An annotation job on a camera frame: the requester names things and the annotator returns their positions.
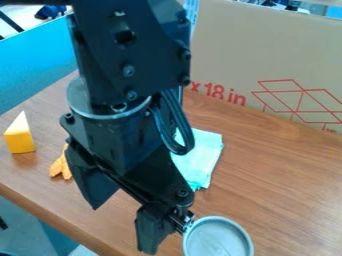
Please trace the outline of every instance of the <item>red text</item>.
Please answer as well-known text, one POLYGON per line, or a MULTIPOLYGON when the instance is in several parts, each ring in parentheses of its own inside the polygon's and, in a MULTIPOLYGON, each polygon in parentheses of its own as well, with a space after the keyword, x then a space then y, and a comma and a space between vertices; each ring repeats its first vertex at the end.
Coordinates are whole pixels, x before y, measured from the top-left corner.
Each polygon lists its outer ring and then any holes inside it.
POLYGON ((207 96, 226 100, 228 102, 238 104, 240 106, 246 106, 246 97, 243 95, 236 94, 234 89, 229 91, 221 84, 214 83, 191 83, 191 90, 195 92, 204 92, 207 96))

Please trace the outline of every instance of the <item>black cable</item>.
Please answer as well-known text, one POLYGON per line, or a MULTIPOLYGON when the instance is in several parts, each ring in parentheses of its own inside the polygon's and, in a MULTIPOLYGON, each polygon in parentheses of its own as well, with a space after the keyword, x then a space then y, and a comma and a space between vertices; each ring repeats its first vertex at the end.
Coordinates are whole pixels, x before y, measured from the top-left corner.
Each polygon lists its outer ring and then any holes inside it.
POLYGON ((158 106, 153 105, 150 108, 150 111, 154 116, 155 124, 160 133, 160 137, 163 140, 165 146, 172 153, 177 155, 185 155, 195 146, 195 139, 189 122, 184 115, 184 112, 178 102, 177 97, 171 89, 164 90, 160 94, 175 119, 176 126, 178 127, 179 132, 182 135, 184 146, 180 145, 177 141, 174 140, 174 138, 166 128, 160 109, 158 108, 158 106))

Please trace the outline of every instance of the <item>can lid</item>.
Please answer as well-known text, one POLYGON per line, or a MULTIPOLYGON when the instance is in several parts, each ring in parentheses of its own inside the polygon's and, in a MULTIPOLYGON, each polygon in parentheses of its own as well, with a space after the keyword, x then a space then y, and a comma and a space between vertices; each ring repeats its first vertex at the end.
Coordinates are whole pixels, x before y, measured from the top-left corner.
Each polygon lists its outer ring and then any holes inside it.
POLYGON ((223 217, 196 220, 183 236, 184 256, 253 256, 248 233, 237 223, 223 217))

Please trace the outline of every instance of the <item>desk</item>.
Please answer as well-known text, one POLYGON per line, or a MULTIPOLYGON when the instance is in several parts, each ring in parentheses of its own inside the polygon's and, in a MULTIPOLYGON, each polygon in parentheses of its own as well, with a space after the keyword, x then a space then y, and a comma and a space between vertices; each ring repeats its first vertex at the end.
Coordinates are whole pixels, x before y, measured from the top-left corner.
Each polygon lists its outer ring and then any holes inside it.
MULTIPOLYGON (((123 191, 93 211, 75 182, 51 180, 48 168, 67 134, 65 77, 0 117, 3 132, 25 110, 37 152, 10 155, 0 140, 0 195, 100 255, 141 255, 133 221, 139 204, 123 191)), ((197 217, 241 224, 260 256, 336 256, 342 252, 342 138, 186 91, 193 127, 223 134, 225 148, 208 190, 196 192, 197 217)), ((180 255, 169 236, 158 255, 180 255)))

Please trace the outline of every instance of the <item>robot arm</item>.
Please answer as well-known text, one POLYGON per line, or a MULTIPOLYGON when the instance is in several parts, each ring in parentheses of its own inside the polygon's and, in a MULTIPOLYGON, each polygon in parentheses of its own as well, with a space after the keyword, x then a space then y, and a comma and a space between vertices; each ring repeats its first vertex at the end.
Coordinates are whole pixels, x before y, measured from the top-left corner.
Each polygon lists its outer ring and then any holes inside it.
POLYGON ((80 77, 68 87, 66 158, 84 198, 97 209, 119 188, 142 206, 138 249, 155 254, 184 232, 194 195, 170 151, 194 147, 180 106, 190 83, 190 23, 176 0, 28 0, 71 4, 68 22, 80 77), (174 141, 179 129, 184 145, 174 141))

